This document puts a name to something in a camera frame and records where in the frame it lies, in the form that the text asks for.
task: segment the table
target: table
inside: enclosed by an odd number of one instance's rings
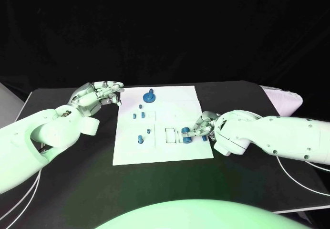
[[[223,114],[241,109],[261,116],[278,115],[262,88],[254,83],[176,85],[195,85],[203,111]],[[66,104],[74,90],[36,90],[19,119]],[[213,159],[113,166],[117,116],[118,107],[104,106],[94,116],[101,121],[97,136],[81,135],[75,145],[45,167],[35,199],[12,228],[89,229],[143,206],[179,199],[228,200],[274,212],[330,205],[330,197],[300,187],[284,174],[277,157],[255,145],[241,156],[225,157],[213,150]],[[307,187],[327,193],[307,163],[290,159],[281,162]],[[20,200],[33,181],[35,177],[0,195],[0,215]],[[23,207],[3,220],[4,225]]]

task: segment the white paper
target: white paper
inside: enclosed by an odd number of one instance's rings
[[[195,87],[154,87],[156,101],[150,104],[143,101],[149,90],[126,88],[121,93],[113,165],[213,158],[209,141],[193,137],[192,143],[185,144],[180,136],[182,128],[192,129],[202,114]]]

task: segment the blue object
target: blue object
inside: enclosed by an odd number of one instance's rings
[[[182,129],[182,133],[187,133],[190,131],[190,129],[189,129],[189,127],[185,127],[183,129]],[[183,143],[185,144],[189,144],[192,142],[192,137],[185,137],[183,138]]]
[[[143,135],[138,135],[138,143],[143,144]]]
[[[156,100],[153,89],[150,89],[150,92],[143,95],[143,100],[146,103],[153,103],[153,101]]]

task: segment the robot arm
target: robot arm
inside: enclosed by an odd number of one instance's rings
[[[203,112],[209,118],[187,136],[209,135],[216,141],[215,149],[228,156],[242,155],[248,145],[257,144],[274,156],[330,165],[330,123],[294,117],[260,115],[235,110],[218,115]]]
[[[69,103],[43,110],[0,129],[0,193],[16,187],[78,141],[81,133],[95,135],[100,121],[91,118],[101,106],[121,105],[120,82],[88,83],[74,92]],[[30,141],[51,146],[39,153]]]

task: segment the white cable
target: white cable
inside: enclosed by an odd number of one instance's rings
[[[30,186],[30,189],[29,189],[28,193],[25,194],[23,198],[22,198],[20,201],[16,203],[16,205],[12,207],[12,209],[7,211],[7,213],[2,216],[0,221],[2,221],[2,219],[9,215],[9,213],[15,210],[15,208],[16,208],[17,205],[22,203],[22,201],[25,200],[26,196],[29,195],[29,193],[30,193],[30,191],[32,191],[32,189],[33,189],[33,187],[35,187],[35,185],[36,185],[36,182],[38,182],[38,180],[39,180],[39,177],[40,177],[40,170],[39,170],[39,174],[38,174],[38,176],[36,176],[35,183],[33,183],[33,185]]]
[[[40,181],[40,176],[39,176],[39,178],[38,178],[38,182],[36,182],[36,189],[38,189],[39,181]],[[35,194],[36,194],[36,189],[35,189],[35,191],[33,191],[33,195],[32,195],[32,197],[30,197],[29,203],[28,203],[28,205],[26,205],[26,207],[25,207],[23,211],[20,212],[20,214],[19,214],[17,218],[15,219],[15,221],[12,222],[12,224],[7,226],[7,228],[6,228],[6,229],[9,229],[9,228],[10,228],[10,226],[15,224],[15,222],[16,222],[16,221],[17,221],[17,219],[20,218],[22,214],[25,213],[26,208],[29,207],[29,204],[30,204],[32,199],[33,199],[33,197],[35,197]]]
[[[309,161],[307,161],[306,163],[309,163],[311,166],[317,167],[319,169],[321,169],[321,170],[324,170],[324,171],[329,171],[329,172],[330,172],[330,169],[326,169],[326,168],[323,168],[323,167],[320,167],[320,166],[316,166],[316,165],[314,165],[314,164],[311,164]]]
[[[291,177],[291,175],[288,174],[287,170],[284,169],[284,166],[283,166],[283,163],[281,163],[281,161],[280,161],[278,156],[277,156],[277,160],[278,160],[280,166],[281,166],[281,168],[283,168],[283,170],[284,170],[287,176],[291,178],[291,180],[293,180],[301,187],[304,187],[307,190],[313,191],[313,192],[317,193],[317,194],[321,194],[321,195],[330,197],[330,194],[326,194],[326,193],[323,193],[323,192],[317,192],[317,191],[314,191],[313,189],[310,189],[307,186],[304,186],[304,185]]]

